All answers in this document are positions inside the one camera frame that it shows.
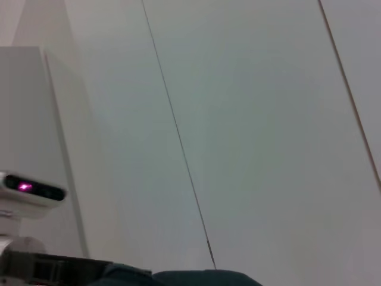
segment gray surface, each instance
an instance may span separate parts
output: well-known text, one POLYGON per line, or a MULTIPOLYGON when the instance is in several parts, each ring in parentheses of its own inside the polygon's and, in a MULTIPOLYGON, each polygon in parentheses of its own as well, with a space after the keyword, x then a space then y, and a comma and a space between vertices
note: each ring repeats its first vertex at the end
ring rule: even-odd
POLYGON ((144 3, 217 268, 378 285, 381 198, 318 3, 144 3))
MULTIPOLYGON (((0 94, 0 169, 67 188, 52 94, 38 48, 0 48, 0 94)), ((24 221, 21 235, 43 241, 52 254, 82 256, 70 196, 47 217, 24 221)))

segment white robot part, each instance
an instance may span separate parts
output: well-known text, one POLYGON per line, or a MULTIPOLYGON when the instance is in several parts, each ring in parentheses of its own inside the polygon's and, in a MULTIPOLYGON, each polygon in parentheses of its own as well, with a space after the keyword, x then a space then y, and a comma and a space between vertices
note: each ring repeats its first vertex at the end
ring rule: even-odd
POLYGON ((15 172, 0 171, 0 235, 18 235, 21 219, 39 219, 63 203, 59 186, 15 172))

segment white wall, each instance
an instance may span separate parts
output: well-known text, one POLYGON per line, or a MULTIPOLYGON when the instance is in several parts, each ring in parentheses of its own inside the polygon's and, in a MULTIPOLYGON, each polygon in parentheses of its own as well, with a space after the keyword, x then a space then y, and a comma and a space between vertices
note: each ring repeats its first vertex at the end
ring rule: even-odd
POLYGON ((381 198, 318 3, 144 3, 217 268, 380 284, 381 198))
MULTIPOLYGON (((14 43, 54 55, 90 255, 211 268, 141 1, 65 3, 27 2, 14 43)), ((317 3, 144 3, 217 267, 378 285, 379 190, 317 3)))
POLYGON ((322 3, 381 174, 381 4, 374 0, 322 3))
POLYGON ((141 1, 66 4, 127 261, 154 271, 212 268, 141 1))

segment pink light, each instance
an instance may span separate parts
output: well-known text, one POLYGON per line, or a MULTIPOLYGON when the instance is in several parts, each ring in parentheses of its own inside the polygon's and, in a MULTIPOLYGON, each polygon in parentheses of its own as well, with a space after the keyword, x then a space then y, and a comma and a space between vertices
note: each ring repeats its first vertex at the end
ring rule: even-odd
POLYGON ((17 189, 21 192, 29 192, 32 188, 33 185, 28 183, 20 183, 17 187, 17 189))

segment black plastic part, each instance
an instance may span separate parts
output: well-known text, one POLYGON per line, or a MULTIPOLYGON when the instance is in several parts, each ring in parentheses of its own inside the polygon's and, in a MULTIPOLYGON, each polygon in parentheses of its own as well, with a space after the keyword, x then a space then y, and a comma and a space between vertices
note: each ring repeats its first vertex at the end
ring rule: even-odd
POLYGON ((65 191, 55 186, 41 184, 14 175, 8 175, 4 179, 4 185, 7 188, 13 189, 17 192, 20 192, 18 186, 21 183, 32 185, 30 191, 27 191, 29 194, 38 195, 39 197, 48 198, 55 201, 62 201, 63 199, 65 199, 65 191))
POLYGON ((48 254, 33 254, 35 266, 28 284, 84 286, 100 279, 111 262, 48 254))

